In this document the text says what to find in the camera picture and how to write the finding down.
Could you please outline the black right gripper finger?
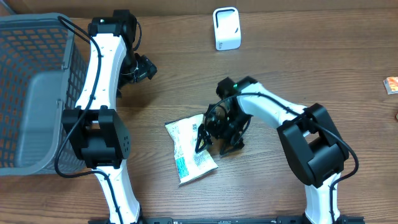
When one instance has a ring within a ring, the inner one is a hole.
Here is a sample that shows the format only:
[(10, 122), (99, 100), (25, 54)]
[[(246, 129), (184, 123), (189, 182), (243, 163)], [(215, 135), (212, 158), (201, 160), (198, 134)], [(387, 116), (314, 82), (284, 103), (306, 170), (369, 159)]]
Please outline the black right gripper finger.
[(206, 130), (204, 124), (199, 125), (198, 132), (197, 132), (197, 143), (195, 146), (195, 152), (200, 153), (204, 150), (207, 150), (212, 145), (213, 145), (213, 142), (211, 140), (211, 134)]
[(236, 142), (224, 141), (220, 148), (220, 156), (226, 156), (229, 153), (241, 150), (244, 147), (243, 138)]

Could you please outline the white blue wipes pack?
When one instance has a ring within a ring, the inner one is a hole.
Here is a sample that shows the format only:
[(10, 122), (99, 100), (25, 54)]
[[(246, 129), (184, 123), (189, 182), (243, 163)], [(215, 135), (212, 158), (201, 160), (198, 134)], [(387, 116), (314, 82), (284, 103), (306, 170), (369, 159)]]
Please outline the white blue wipes pack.
[(218, 168), (207, 150), (196, 153), (198, 128), (203, 114), (165, 123), (165, 128), (174, 142), (174, 159), (180, 185), (187, 184)]

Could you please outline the orange Kleenex tissue pack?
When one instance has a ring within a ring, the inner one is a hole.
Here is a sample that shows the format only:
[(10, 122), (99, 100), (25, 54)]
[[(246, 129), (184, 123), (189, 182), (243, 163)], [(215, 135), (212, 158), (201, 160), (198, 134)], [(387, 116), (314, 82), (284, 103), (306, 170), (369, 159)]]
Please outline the orange Kleenex tissue pack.
[(387, 77), (383, 84), (388, 95), (398, 94), (398, 77)]

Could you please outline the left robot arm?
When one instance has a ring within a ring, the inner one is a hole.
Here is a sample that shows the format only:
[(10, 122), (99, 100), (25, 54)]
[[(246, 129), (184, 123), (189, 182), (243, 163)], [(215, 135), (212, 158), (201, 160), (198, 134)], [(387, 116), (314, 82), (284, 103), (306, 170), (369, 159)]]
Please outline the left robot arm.
[(127, 9), (116, 9), (111, 17), (95, 17), (88, 29), (59, 16), (59, 21), (90, 44), (91, 53), (83, 90), (75, 107), (62, 113), (62, 126), (67, 134), (62, 147), (71, 144), (86, 172), (66, 174), (60, 170), (60, 156), (54, 168), (63, 178), (95, 175), (109, 208), (105, 223), (144, 223), (142, 208), (134, 196), (127, 171), (132, 140), (128, 128), (116, 111), (120, 89), (152, 79), (157, 67), (136, 51), (142, 28)]

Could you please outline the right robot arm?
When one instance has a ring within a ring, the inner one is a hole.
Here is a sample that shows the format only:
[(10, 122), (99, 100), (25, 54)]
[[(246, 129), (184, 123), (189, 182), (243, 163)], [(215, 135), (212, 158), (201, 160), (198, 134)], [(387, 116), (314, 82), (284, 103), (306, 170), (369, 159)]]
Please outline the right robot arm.
[(304, 222), (339, 222), (336, 191), (349, 147), (326, 108), (291, 103), (251, 77), (238, 82), (227, 77), (218, 83), (216, 94), (220, 101), (204, 114), (195, 152), (204, 151), (213, 139), (223, 140), (221, 155), (242, 149), (243, 135), (257, 117), (276, 129), (290, 169), (305, 186)]

